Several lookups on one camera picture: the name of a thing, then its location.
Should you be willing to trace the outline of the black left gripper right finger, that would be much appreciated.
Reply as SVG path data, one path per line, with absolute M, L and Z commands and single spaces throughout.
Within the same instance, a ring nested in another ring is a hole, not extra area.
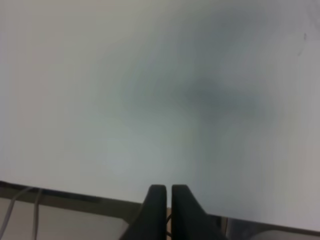
M 173 240 L 225 240 L 187 185 L 171 190 L 171 238 Z

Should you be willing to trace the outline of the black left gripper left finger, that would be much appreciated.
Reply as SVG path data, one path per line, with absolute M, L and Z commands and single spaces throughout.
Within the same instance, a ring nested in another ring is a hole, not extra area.
M 121 240 L 165 240 L 167 238 L 167 190 L 151 185 L 135 220 Z

